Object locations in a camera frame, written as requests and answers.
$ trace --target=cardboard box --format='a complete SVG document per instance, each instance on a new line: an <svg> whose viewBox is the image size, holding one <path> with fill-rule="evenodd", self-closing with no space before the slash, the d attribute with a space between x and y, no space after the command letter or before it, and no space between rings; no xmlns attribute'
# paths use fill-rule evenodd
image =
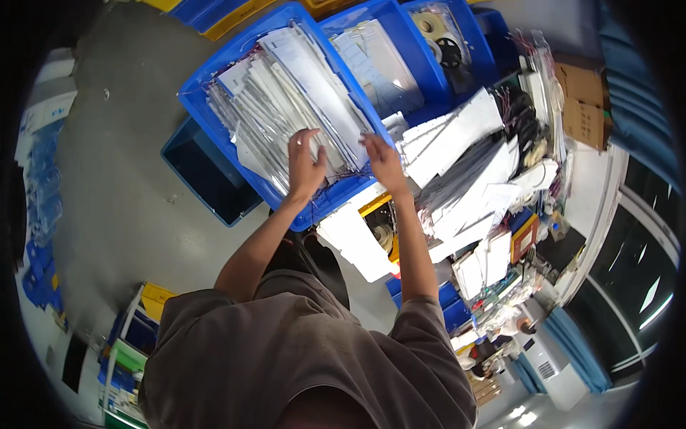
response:
<svg viewBox="0 0 686 429"><path fill-rule="evenodd" d="M565 96L563 128L573 139L604 150L612 130L604 66L588 58L555 55L555 76Z"/></svg>

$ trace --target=ceiling light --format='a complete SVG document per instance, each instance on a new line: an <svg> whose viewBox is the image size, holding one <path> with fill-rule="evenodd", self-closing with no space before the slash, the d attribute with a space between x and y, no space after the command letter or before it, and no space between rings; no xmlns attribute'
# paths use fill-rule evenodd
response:
<svg viewBox="0 0 686 429"><path fill-rule="evenodd" d="M653 313L652 316L650 316L650 317L648 318L648 320L646 320L645 322L643 322L643 323L641 324L641 326L639 326L639 329L645 328L646 325L647 325L648 323L652 322L652 319L656 318L658 314L662 313L662 310L664 310L665 307L667 307L667 304L670 303L670 301L672 300L672 297L673 297L673 296L674 296L674 294L671 294L670 297L667 298L667 300L666 300L665 302L663 302L662 305L660 305L660 308L658 308L658 309L655 311L655 313Z"/></svg>
<svg viewBox="0 0 686 429"><path fill-rule="evenodd" d="M524 407L524 405L520 405L517 408L515 408L514 410L512 410L512 412L510 413L510 418L516 419L517 417L524 414L524 411L526 411L526 408Z"/></svg>
<svg viewBox="0 0 686 429"><path fill-rule="evenodd" d="M657 292L657 285L660 284L660 278L661 277L662 276L658 277L657 280L655 280L655 282L652 284L652 286L650 286L650 289L648 289L648 293L646 293L646 298L643 300L643 305L641 305L641 309L639 310L639 314L641 314L643 312L643 310L648 308L648 306L650 305L652 300L655 298L655 292Z"/></svg>
<svg viewBox="0 0 686 429"><path fill-rule="evenodd" d="M525 415L521 416L519 423L522 426L529 426L530 424L534 423L534 420L536 420L537 417L538 416L534 413L526 413Z"/></svg>

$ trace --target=tape roll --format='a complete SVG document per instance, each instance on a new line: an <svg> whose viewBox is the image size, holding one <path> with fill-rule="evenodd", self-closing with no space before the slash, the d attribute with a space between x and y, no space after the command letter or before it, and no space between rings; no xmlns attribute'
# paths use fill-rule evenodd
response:
<svg viewBox="0 0 686 429"><path fill-rule="evenodd" d="M440 46L430 38L424 39L427 41L429 44L429 48L431 49L431 52L434 53L434 57L436 57L436 62L440 64L440 61L443 59L443 53L440 50Z"/></svg>
<svg viewBox="0 0 686 429"><path fill-rule="evenodd" d="M443 20L440 16L432 14L431 12L413 14L412 20L424 38L436 40L443 37L443 34L445 33L445 24L443 24Z"/></svg>

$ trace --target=yellow plastic bin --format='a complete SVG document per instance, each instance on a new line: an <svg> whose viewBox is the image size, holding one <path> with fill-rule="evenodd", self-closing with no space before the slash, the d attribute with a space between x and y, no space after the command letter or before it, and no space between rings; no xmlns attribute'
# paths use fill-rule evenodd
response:
<svg viewBox="0 0 686 429"><path fill-rule="evenodd" d="M162 310L165 308L165 302L175 296L175 293L160 286L145 283L143 293L141 294L141 301L147 316L159 322L162 319Z"/></svg>
<svg viewBox="0 0 686 429"><path fill-rule="evenodd" d="M328 14L329 12L342 10L344 9L344 6L349 5L350 3L361 3L361 0L324 0L324 1L316 1L316 0L299 0L305 9L309 12L310 15L312 15L313 18L318 19L324 14Z"/></svg>
<svg viewBox="0 0 686 429"><path fill-rule="evenodd" d="M142 1L145 4L151 5L153 8L159 9L162 12L169 12L174 9L176 5L181 3L181 0L136 0L139 3Z"/></svg>
<svg viewBox="0 0 686 429"><path fill-rule="evenodd" d="M299 0L300 3L307 9L313 18L317 19L320 16L332 12L334 10L343 9L344 6L352 2L360 2L361 0ZM226 15L224 18L220 19L216 24L214 24L209 30L202 32L201 28L208 20L216 19L213 18L221 10L217 7L214 10L208 10L198 21L196 21L193 26L196 30L210 39L211 41L219 40L223 35L231 31L236 25L250 18L252 15L256 14L260 10L266 8L270 4L276 2L276 0L251 0L247 3L239 6L230 14Z"/></svg>
<svg viewBox="0 0 686 429"><path fill-rule="evenodd" d="M276 0L251 0L242 6L239 6L236 10L226 15L224 18L220 19L219 22L213 25L212 28L206 32L202 33L202 35L215 42L223 35L231 31L231 29L233 29L236 25L250 18L252 15L256 14L274 2L276 2Z"/></svg>

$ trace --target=gray concrete floor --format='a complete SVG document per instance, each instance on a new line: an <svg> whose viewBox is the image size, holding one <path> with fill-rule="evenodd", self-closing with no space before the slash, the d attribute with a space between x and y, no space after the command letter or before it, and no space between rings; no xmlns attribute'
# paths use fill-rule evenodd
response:
<svg viewBox="0 0 686 429"><path fill-rule="evenodd" d="M64 216L54 253L80 335L106 336L141 281L177 293L211 288L266 219L263 203L225 227L160 156L187 116L177 90L231 36L211 42L150 6L126 3L110 7L79 42L79 93L58 142ZM353 313L368 329L390 330L396 308L383 282L369 284L339 262Z"/></svg>

